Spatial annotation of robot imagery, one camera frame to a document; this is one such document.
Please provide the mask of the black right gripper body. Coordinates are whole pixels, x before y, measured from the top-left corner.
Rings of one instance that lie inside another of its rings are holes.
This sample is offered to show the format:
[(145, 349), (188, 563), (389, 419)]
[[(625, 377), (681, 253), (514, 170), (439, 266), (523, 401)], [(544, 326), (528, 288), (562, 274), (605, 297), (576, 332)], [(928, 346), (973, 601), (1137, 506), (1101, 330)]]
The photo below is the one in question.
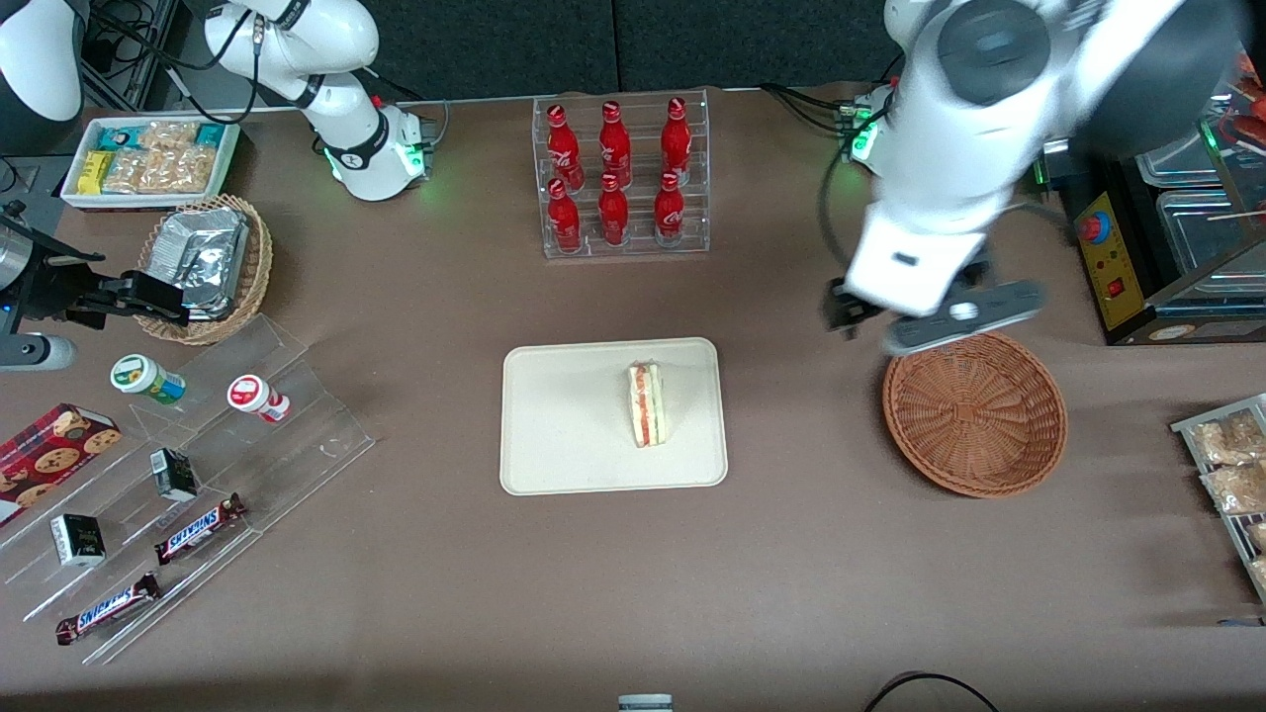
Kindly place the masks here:
[(82, 252), (32, 228), (23, 212), (23, 203), (3, 207), (3, 310), (9, 324), (51, 319), (103, 329), (108, 317), (81, 302), (95, 296), (101, 277), (89, 265), (105, 255)]

